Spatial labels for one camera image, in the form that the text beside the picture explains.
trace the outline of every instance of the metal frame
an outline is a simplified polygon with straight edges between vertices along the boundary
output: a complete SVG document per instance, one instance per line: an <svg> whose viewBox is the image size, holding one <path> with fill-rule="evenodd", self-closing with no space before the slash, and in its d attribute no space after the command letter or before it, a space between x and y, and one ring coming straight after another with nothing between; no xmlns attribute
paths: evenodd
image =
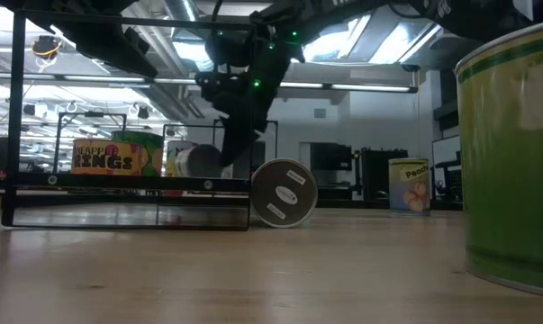
<svg viewBox="0 0 543 324"><path fill-rule="evenodd" d="M65 116L71 115L71 119L67 121L65 125L63 125L63 118ZM53 159L53 173L57 173L57 170L59 168L59 146L61 145L61 131L69 125L71 121L73 121L77 116L85 116L85 117L95 117L95 118L101 118L104 116L119 116L123 117L123 125L122 125L122 131L125 131L127 127L127 114L126 113L107 113L107 112L60 112L59 113L59 121L57 122L57 139L55 141L55 157Z"/></svg>
<svg viewBox="0 0 543 324"><path fill-rule="evenodd" d="M215 145L215 129L223 128L223 126L218 126L218 123L223 123L221 119L213 120L213 141L212 144ZM267 121L267 124L272 123L275 125L275 158L277 158L277 148L278 148L278 138L279 138L279 121Z"/></svg>
<svg viewBox="0 0 543 324"><path fill-rule="evenodd" d="M214 178L166 178L155 176L141 176L133 181L133 177L121 175L71 175L71 174L33 174L19 172L19 154L21 145L21 124L23 107L23 69L25 49L25 21L27 18L50 19L53 21L67 21L78 23L118 23L144 26L162 26L175 28L195 28L211 30L255 31L253 25L223 22L180 22L171 20L155 20L140 18L124 18L114 16L80 15L69 13L51 13L36 11L15 11L13 27L13 55L11 66L11 98L9 107L9 132L7 155L7 179L3 201L3 214L1 223L7 227L29 228L71 228L71 229L97 229L97 230L247 230L250 221L250 178L214 179ZM62 118L59 115L58 138ZM253 130L253 117L249 127ZM239 192L247 193L248 199L240 204L247 209L247 219L242 227L222 226L172 226L172 225L53 225L53 224L17 224L14 222L14 212L17 207L17 190L26 187L29 189L48 188L57 190L61 187L69 188L121 188L121 189L150 189L150 190L195 190L203 192ZM150 203L149 197L132 197L134 203ZM187 200L184 205L201 206L201 200ZM214 200L213 205L222 205Z"/></svg>

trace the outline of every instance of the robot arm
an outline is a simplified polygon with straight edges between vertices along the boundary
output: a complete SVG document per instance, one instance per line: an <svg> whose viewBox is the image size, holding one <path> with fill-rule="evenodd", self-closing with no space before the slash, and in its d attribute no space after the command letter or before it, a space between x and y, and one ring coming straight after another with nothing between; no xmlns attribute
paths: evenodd
<svg viewBox="0 0 543 324"><path fill-rule="evenodd" d="M249 127L264 132L267 112L273 103L291 59L304 62L303 45L319 37L326 27L366 14L384 5L408 4L458 36L491 41L533 23L513 6L513 0L279 0L250 20L258 27L257 38L243 43L225 36L207 41L207 51L216 63L247 67L232 76L203 72L196 77L202 97L213 108L229 115L223 120L222 166L230 165L257 139Z"/></svg>

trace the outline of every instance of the black metal rod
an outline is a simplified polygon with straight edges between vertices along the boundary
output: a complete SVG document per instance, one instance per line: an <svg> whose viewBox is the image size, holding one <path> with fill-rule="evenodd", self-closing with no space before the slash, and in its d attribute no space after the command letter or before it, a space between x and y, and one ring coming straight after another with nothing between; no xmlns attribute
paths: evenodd
<svg viewBox="0 0 543 324"><path fill-rule="evenodd" d="M279 147L279 121L275 121L275 158L278 157L278 147Z"/></svg>
<svg viewBox="0 0 543 324"><path fill-rule="evenodd" d="M193 226L193 225L96 225L96 224L36 224L16 223L14 228L50 229L50 230L217 230L244 231L244 226Z"/></svg>
<svg viewBox="0 0 543 324"><path fill-rule="evenodd" d="M210 193L247 193L249 191L249 182L246 179L161 176L134 178L130 175L52 175L27 172L18 174L14 185L39 188L188 190Z"/></svg>
<svg viewBox="0 0 543 324"><path fill-rule="evenodd" d="M59 120L57 121L57 138L55 139L55 157L53 158L53 173L57 173L59 169L59 146L61 145L61 130L63 126L64 112L59 113Z"/></svg>
<svg viewBox="0 0 543 324"><path fill-rule="evenodd" d="M212 131L212 136L213 136L213 140L212 140L212 145L215 146L215 130L217 129L217 122L219 120L213 120L213 131Z"/></svg>
<svg viewBox="0 0 543 324"><path fill-rule="evenodd" d="M157 26L157 27L175 27L184 29L220 29L226 31L250 31L254 28L246 23L228 23L228 22L188 22L160 19L144 19L106 15L86 15L74 13L56 13L42 12L33 10L21 10L27 18L38 20L52 20L55 22L75 22L75 23L115 23L129 24L137 26Z"/></svg>
<svg viewBox="0 0 543 324"><path fill-rule="evenodd" d="M13 225L17 199L16 177L19 173L21 151L21 118L23 108L23 69L25 67L25 16L14 13L13 53L11 58L11 95L9 104L9 133L7 144L7 187L3 200L1 223Z"/></svg>

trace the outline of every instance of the white label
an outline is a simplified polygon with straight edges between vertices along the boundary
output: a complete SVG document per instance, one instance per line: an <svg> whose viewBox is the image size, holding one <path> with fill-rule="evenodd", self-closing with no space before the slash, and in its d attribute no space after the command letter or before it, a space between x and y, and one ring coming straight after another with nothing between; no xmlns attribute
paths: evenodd
<svg viewBox="0 0 543 324"><path fill-rule="evenodd" d="M305 185L305 178L300 176L300 175L297 175L295 172L289 170L289 172L287 172L287 176L289 176L290 178L294 179L296 182L299 183L299 185Z"/></svg>
<svg viewBox="0 0 543 324"><path fill-rule="evenodd" d="M285 217L287 217L282 211L279 211L279 209L278 209L277 207L275 207L275 206L273 205L273 203L271 203L271 202L269 203L269 205L267 206L267 208L268 208L271 212L273 212L275 215L277 215L278 218L280 218L280 219L282 219L282 220L284 220Z"/></svg>
<svg viewBox="0 0 543 324"><path fill-rule="evenodd" d="M281 185L279 185L277 188L275 188L275 193L277 194L277 197L281 199L282 201L289 203L289 204L297 204L299 202L299 199L297 199L297 195L292 192L289 188L285 188Z"/></svg>

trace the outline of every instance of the black stand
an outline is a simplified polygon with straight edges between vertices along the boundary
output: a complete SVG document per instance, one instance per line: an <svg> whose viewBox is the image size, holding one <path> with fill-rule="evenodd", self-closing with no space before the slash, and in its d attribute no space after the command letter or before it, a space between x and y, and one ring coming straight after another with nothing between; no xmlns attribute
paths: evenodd
<svg viewBox="0 0 543 324"><path fill-rule="evenodd" d="M34 11L17 11L14 13L13 28L13 61L11 72L11 101L9 108L9 140L7 159L7 179L3 201L3 214L1 223L8 227L39 227L39 228L72 228L72 229L106 229L106 230L247 230L249 228L250 206L250 179L216 179L216 178L166 178L158 176L132 177L125 175L71 175L71 174L40 174L24 173L19 171L19 154L21 146L21 119L23 107L23 68L25 50L25 20L27 18L43 18L52 21L68 21L78 23L116 23L145 26L161 26L175 28L203 28L210 30L243 30L250 31L253 26L237 23L216 22L180 22L170 20L124 18L115 16L89 16L66 13L44 13ZM68 112L59 115L58 141L62 128L62 119ZM55 157L55 166L59 157ZM29 224L15 221L14 213L17 208L23 207L17 195L17 190L60 190L63 188L97 188L97 189L147 189L147 190L180 190L199 191L207 193L227 192L244 193L247 198L234 200L234 206L246 210L244 225L237 227L221 226L185 226L185 225L94 225L94 224ZM66 198L77 195L65 195ZM33 196L34 199L51 199L49 196ZM157 203L166 199L166 202L179 203L184 206L205 206L206 201L195 198L174 200L172 198L146 196L128 196L129 203ZM230 202L226 199L212 198L209 206L226 206Z"/></svg>

